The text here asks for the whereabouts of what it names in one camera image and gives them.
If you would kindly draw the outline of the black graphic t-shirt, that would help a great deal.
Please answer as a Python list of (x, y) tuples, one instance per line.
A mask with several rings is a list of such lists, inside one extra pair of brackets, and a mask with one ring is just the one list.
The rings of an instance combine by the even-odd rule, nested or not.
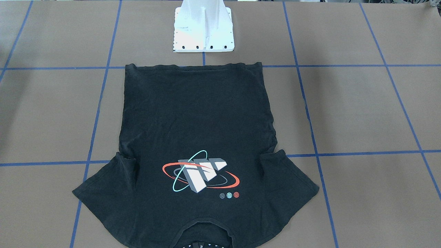
[(277, 146), (263, 66), (125, 67), (119, 150), (73, 194), (130, 248), (255, 248), (319, 187)]

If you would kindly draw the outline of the brown paper table cover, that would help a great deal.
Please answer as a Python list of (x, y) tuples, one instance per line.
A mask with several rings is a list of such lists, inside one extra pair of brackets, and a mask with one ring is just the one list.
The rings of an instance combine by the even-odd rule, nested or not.
[(121, 248), (72, 190), (118, 150), (124, 66), (262, 62), (320, 191), (264, 248), (440, 247), (440, 16), (227, 2), (233, 52), (172, 52), (179, 1), (1, 2), (1, 247)]

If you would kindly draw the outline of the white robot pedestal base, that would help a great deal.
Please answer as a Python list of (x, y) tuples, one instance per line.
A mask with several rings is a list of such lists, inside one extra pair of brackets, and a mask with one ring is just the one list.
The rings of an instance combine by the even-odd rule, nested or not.
[(232, 11), (222, 0), (184, 0), (174, 14), (173, 52), (231, 52)]

